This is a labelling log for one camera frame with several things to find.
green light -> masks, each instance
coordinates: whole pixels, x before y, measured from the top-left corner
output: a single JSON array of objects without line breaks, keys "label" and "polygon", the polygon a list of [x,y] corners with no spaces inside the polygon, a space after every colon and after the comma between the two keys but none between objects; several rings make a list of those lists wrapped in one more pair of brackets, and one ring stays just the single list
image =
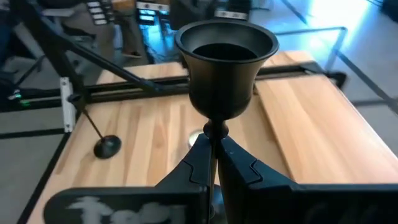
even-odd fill
[{"label": "green light", "polygon": [[29,103],[29,101],[27,101],[27,100],[21,100],[21,104],[22,104],[23,106],[30,106],[30,103]]}]

black goblet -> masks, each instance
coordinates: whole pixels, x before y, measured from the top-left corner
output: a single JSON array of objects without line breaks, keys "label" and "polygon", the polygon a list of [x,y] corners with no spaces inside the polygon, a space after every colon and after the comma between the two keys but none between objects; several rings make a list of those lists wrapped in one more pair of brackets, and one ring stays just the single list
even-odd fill
[{"label": "black goblet", "polygon": [[[228,135],[225,121],[246,109],[257,72],[276,53],[279,44],[269,30],[232,20],[188,24],[176,33],[175,43],[188,67],[190,101],[199,113],[209,118],[203,132],[212,145],[210,213],[213,213],[223,204],[221,192],[214,189],[214,178],[217,149]],[[223,212],[213,216],[217,217],[212,219],[213,223],[224,222],[220,221]]]}]

cup rim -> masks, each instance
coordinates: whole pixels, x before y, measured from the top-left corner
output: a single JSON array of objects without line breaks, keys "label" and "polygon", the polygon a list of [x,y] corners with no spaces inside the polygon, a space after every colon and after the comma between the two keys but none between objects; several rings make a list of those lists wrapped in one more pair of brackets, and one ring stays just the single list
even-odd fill
[{"label": "cup rim", "polygon": [[[242,25],[242,26],[248,26],[251,27],[253,29],[257,29],[260,32],[265,33],[265,35],[267,35],[271,42],[272,42],[272,47],[270,49],[270,51],[268,51],[268,53],[261,55],[260,57],[256,57],[256,58],[252,58],[252,59],[246,59],[246,60],[223,60],[223,59],[216,59],[216,58],[209,58],[209,57],[204,57],[202,55],[198,55],[193,53],[192,51],[187,50],[184,45],[181,43],[181,36],[182,34],[194,27],[197,26],[201,26],[203,24],[214,24],[214,23],[219,23],[219,24],[238,24],[238,25]],[[271,57],[272,55],[274,55],[278,49],[279,49],[279,42],[275,36],[275,34],[273,34],[270,30],[265,29],[261,26],[255,25],[255,24],[251,24],[248,22],[243,22],[243,21],[233,21],[233,20],[224,20],[224,19],[212,19],[212,20],[207,20],[207,21],[198,21],[198,22],[192,22],[189,23],[183,27],[181,27],[177,33],[175,34],[175,43],[177,44],[177,47],[185,54],[198,58],[200,60],[205,60],[205,61],[211,61],[211,62],[216,62],[216,63],[253,63],[253,62],[258,62],[261,60],[265,60],[269,57]]]}]

black stand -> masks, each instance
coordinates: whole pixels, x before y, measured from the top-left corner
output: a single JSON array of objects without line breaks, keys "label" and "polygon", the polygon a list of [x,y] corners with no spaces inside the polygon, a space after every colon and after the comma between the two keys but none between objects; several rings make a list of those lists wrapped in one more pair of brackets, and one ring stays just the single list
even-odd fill
[{"label": "black stand", "polygon": [[82,112],[87,117],[88,121],[99,136],[99,140],[94,146],[94,155],[99,159],[109,159],[118,153],[122,146],[122,141],[115,135],[103,136],[100,133],[94,124],[94,121],[87,113],[83,97],[81,97],[80,94],[72,94],[68,97],[68,101],[74,105],[76,110]]}]

wooden board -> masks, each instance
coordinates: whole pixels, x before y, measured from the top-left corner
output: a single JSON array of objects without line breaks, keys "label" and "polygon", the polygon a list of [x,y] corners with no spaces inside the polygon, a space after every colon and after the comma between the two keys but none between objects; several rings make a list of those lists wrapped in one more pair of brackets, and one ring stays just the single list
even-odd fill
[{"label": "wooden board", "polygon": [[[305,52],[279,53],[264,66],[311,62]],[[186,75],[178,63],[127,68],[144,78]],[[122,82],[103,72],[98,83]],[[103,134],[116,134],[123,142],[121,151],[108,160],[93,154],[98,136],[81,117],[60,156],[28,223],[41,224],[43,207],[57,192],[70,187],[110,187],[155,185],[188,151],[188,137],[202,129],[206,118],[191,106],[188,96],[100,103],[88,107],[90,116]],[[258,96],[248,109],[228,121],[229,135],[251,154],[289,176]]]},{"label": "wooden board", "polygon": [[292,178],[398,182],[398,159],[323,75],[256,83]]},{"label": "wooden board", "polygon": [[113,9],[125,11],[136,8],[136,0],[112,0]]}]

